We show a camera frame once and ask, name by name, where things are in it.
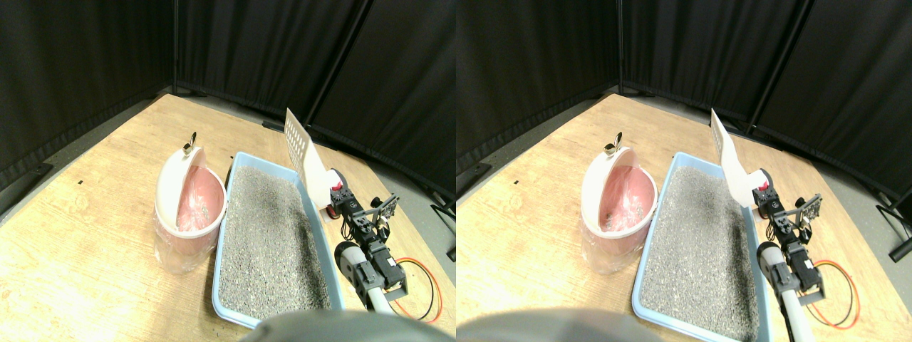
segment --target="gray floor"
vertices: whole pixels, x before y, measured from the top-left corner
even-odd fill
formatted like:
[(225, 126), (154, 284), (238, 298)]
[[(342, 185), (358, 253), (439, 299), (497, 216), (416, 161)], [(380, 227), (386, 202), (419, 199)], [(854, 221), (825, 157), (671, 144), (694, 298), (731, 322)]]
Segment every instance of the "gray floor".
[[(284, 123), (278, 119), (268, 118), (256, 110), (221, 98), (204, 97), (187, 99), (206, 107), (234, 115), (235, 117), (252, 121), (256, 124), (261, 124), (264, 120), (279, 124)], [(120, 112), (120, 114), (114, 118), (105, 121), (89, 133), (68, 144), (65, 148), (48, 158), (45, 162), (54, 165), (54, 169), (42, 179), (39, 185), (31, 191), (23, 201), (6, 213), (6, 216), (0, 221), (0, 226), (6, 223), (9, 217), (12, 217), (13, 213), (22, 209), (29, 200), (35, 197), (35, 194), (47, 187), (47, 184), (50, 183), (50, 181), (54, 180), (61, 171), (65, 170), (73, 161), (79, 158), (79, 156), (107, 137), (124, 122), (133, 118), (133, 116), (149, 106), (150, 103), (151, 100), (143, 100), (129, 109)], [(409, 216), (409, 219), (415, 225), (415, 228), (421, 234), (421, 237), (424, 238), (428, 247), (434, 253), (434, 256), (437, 257), (438, 262), (440, 262), (440, 265), (443, 267), (443, 271), (446, 272), (450, 280), (456, 284), (456, 263), (451, 261), (446, 255), (447, 251), (456, 244), (456, 235), (452, 228), (455, 226), (455, 222), (451, 220), (450, 217), (446, 216), (441, 219), (440, 215), (430, 208), (430, 205), (433, 203), (431, 199), (418, 185), (410, 181), (402, 172), (372, 161), (368, 161), (368, 165), (370, 165), (371, 170), (377, 174), (380, 181), (383, 182), (383, 185), (385, 185), (388, 190), (395, 192), (400, 196), (400, 210), (404, 211)], [(355, 194), (358, 194), (357, 188), (355, 188), (354, 191)], [(370, 199), (365, 198), (359, 199), (362, 203), (370, 201)], [(390, 238), (396, 238), (396, 227), (390, 227)]]
[[(605, 94), (611, 94), (615, 91), (617, 91), (617, 88), (611, 88), (607, 90)], [(693, 108), (674, 100), (659, 97), (632, 99), (703, 124), (709, 125), (710, 123), (709, 112)], [(586, 111), (586, 109), (589, 109), (597, 102), (598, 100), (595, 99), (583, 101), (535, 127), (529, 132), (526, 132), (523, 136), (511, 141), (486, 157), (482, 162), (491, 164), (491, 170), (482, 176), (482, 180), (472, 186), (457, 203), (461, 204), (513, 159), (519, 157), (532, 148), (534, 144), (538, 143), (538, 141), (541, 141), (548, 134), (551, 134), (551, 132), (557, 130), (557, 128), (563, 126), (567, 121), (583, 111)], [(845, 210), (852, 218), (855, 226), (858, 227), (858, 230), (861, 231), (862, 236), (864, 236), (865, 242), (877, 257), (877, 261), (880, 262), (880, 265), (884, 268), (887, 277), (889, 277), (893, 286), (896, 288), (896, 291), (899, 293), (899, 297), (902, 298), (903, 302), (906, 304), (906, 308), (912, 312), (912, 270), (910, 270), (912, 269), (912, 255), (901, 260), (899, 263), (894, 263), (887, 255), (889, 251), (906, 240), (906, 232), (903, 231), (902, 225), (892, 217), (885, 217), (881, 214), (877, 208), (875, 208), (875, 205), (879, 204), (877, 197), (848, 173), (821, 162), (814, 162), (814, 166), (820, 174), (823, 175), (824, 180), (826, 180), (827, 185), (833, 190), (833, 193), (835, 193), (839, 202), (845, 207)]]

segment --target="black backdrop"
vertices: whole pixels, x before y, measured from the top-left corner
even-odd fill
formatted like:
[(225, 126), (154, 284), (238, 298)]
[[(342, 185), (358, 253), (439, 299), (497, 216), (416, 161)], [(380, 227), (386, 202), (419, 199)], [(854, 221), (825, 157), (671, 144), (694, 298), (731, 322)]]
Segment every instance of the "black backdrop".
[(312, 129), (454, 198), (454, 1), (375, 1)]
[(624, 1), (624, 87), (746, 120), (802, 2)]
[(617, 83), (617, 3), (459, 2), (457, 173)]
[(178, 85), (285, 117), (310, 111), (359, 1), (181, 0)]
[(171, 81), (171, 0), (0, 2), (0, 190)]
[(815, 2), (759, 123), (898, 198), (912, 186), (912, 3)]

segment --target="wooden tabletop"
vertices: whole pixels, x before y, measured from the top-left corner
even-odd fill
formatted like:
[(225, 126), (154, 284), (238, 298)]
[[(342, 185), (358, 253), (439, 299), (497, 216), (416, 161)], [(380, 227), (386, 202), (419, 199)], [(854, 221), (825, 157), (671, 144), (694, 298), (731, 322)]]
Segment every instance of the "wooden tabletop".
[[(159, 98), (0, 227), (0, 339), (237, 340), (250, 331), (212, 309), (213, 257), (172, 275), (152, 252), (159, 170), (195, 131), (208, 166), (223, 179), (238, 151), (293, 168), (284, 134), (182, 98)], [(317, 150), (327, 167), (345, 174), (362, 203), (389, 196), (364, 161)], [(330, 248), (342, 241), (340, 225), (324, 223)], [(455, 334), (453, 283), (401, 207), (389, 225), (393, 255), (414, 257), (436, 275), (444, 307), (434, 326)], [(399, 302), (421, 314), (430, 300), (427, 278), (415, 267), (407, 273), (410, 294)], [(337, 275), (346, 307), (363, 310)]]
[[(586, 168), (619, 131), (624, 132), (622, 144), (637, 152), (641, 167), (659, 187), (678, 151), (718, 161), (710, 127), (618, 95), (605, 98), (516, 158), (458, 208), (460, 323), (510, 310), (553, 306), (634, 315), (630, 298), (638, 259), (611, 275), (592, 271), (583, 261), (577, 228)], [(787, 152), (732, 138), (744, 169), (768, 171), (783, 203), (818, 192), (824, 198), (807, 248), (813, 260), (829, 259), (845, 267), (858, 285), (862, 312), (858, 324), (845, 331), (823, 326), (807, 315), (817, 340), (912, 338), (912, 317), (814, 166)], [(757, 223), (762, 239), (766, 225)], [(848, 285), (832, 268), (821, 272), (828, 298), (817, 306), (828, 318), (841, 319), (849, 305)], [(771, 312), (776, 340), (788, 340), (774, 299)], [(688, 339), (639, 321), (666, 340)]]

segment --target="gray gravel litter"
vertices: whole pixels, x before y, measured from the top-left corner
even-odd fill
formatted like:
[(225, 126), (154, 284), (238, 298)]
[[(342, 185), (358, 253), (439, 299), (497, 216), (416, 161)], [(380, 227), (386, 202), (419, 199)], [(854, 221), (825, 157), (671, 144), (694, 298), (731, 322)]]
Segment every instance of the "gray gravel litter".
[(742, 341), (760, 321), (740, 205), (725, 181), (675, 171), (652, 232), (640, 304)]
[(329, 308), (310, 222), (295, 185), (250, 166), (234, 173), (219, 275), (219, 300), (266, 319)]

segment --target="blue plastic tray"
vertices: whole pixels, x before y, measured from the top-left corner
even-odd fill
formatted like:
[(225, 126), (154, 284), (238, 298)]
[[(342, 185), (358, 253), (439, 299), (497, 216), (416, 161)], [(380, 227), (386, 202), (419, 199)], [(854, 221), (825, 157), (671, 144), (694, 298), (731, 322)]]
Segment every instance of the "blue plastic tray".
[[(314, 245), (316, 246), (316, 254), (320, 261), (320, 271), (323, 271), (323, 276), (326, 279), (326, 291), (329, 294), (329, 305), (334, 310), (343, 310), (345, 305), (342, 302), (342, 287), (339, 286), (339, 279), (336, 275), (336, 264), (333, 262), (333, 255), (329, 252), (329, 243), (326, 240), (326, 235), (323, 233), (323, 224), (320, 220), (320, 215), (317, 214), (314, 203), (311, 202), (310, 197), (307, 196), (304, 184), (297, 177), (297, 172), (270, 161), (256, 158), (250, 154), (237, 152), (234, 156), (234, 164), (232, 164), (231, 173), (228, 176), (228, 201), (231, 200), (234, 173), (242, 166), (253, 166), (260, 171), (288, 180), (295, 184), (298, 192), (301, 192), (301, 202), (304, 204), (304, 213), (310, 220), (310, 229), (313, 231), (314, 235)], [(222, 220), (222, 230), (219, 231), (220, 247), (215, 252), (215, 276), (212, 278), (212, 306), (215, 306), (215, 313), (218, 314), (219, 317), (253, 329), (256, 325), (260, 324), (259, 319), (224, 307), (222, 306), (222, 301), (219, 300), (219, 273), (222, 270), (221, 245), (227, 223), (228, 215), (225, 215)]]
[[(643, 283), (643, 272), (646, 270), (646, 261), (649, 256), (649, 246), (652, 243), (652, 234), (655, 232), (656, 224), (658, 224), (658, 218), (660, 217), (659, 214), (662, 210), (662, 203), (665, 199), (664, 190), (668, 188), (668, 183), (671, 181), (671, 177), (674, 175), (675, 170), (681, 166), (694, 167), (713, 177), (724, 177), (724, 174), (722, 173), (722, 167), (719, 165), (701, 160), (684, 152), (678, 152), (675, 154), (675, 159), (673, 162), (671, 162), (671, 167), (668, 168), (668, 175), (665, 176), (665, 184), (662, 185), (663, 192), (658, 197), (658, 208), (656, 208), (655, 215), (656, 219), (652, 220), (652, 224), (649, 226), (649, 233), (646, 236), (646, 244), (643, 246), (643, 257), (639, 261), (637, 281), (633, 286), (633, 312), (640, 318), (646, 319), (649, 322), (677, 330), (681, 333), (705, 341), (734, 341), (729, 337), (722, 336), (699, 326), (694, 326), (690, 323), (678, 320), (675, 317), (667, 316), (660, 314), (655, 310), (647, 309), (639, 303), (640, 286)], [(757, 293), (757, 314), (760, 316), (760, 331), (757, 332), (757, 341), (771, 341), (772, 325), (770, 322), (771, 318), (769, 311), (770, 298), (767, 296), (766, 292), (766, 278), (763, 276), (763, 273), (760, 271), (760, 267), (757, 265), (757, 255), (755, 253), (757, 251), (757, 248), (760, 246), (760, 241), (757, 237), (757, 227), (753, 222), (753, 212), (751, 212), (751, 208), (741, 208), (741, 214), (744, 215), (745, 227), (747, 229), (749, 251), (748, 255), (751, 257), (751, 270), (753, 271), (753, 282), (756, 285), (755, 288)]]

